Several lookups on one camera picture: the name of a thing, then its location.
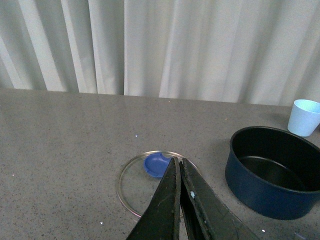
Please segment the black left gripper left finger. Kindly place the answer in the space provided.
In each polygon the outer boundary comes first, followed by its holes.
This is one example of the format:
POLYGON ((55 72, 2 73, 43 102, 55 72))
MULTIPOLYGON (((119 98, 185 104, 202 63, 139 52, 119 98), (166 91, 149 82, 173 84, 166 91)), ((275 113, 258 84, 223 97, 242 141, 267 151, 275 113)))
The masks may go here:
POLYGON ((128 240, 178 240, 180 236, 181 170, 173 157, 128 240))

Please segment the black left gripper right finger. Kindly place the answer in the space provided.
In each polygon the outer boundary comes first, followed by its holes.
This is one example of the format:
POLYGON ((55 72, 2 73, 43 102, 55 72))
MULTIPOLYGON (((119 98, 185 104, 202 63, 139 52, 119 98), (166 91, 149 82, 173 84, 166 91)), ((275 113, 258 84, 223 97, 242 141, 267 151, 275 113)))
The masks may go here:
POLYGON ((184 224, 189 240, 257 240, 258 237, 216 196, 186 158, 180 163, 184 224))

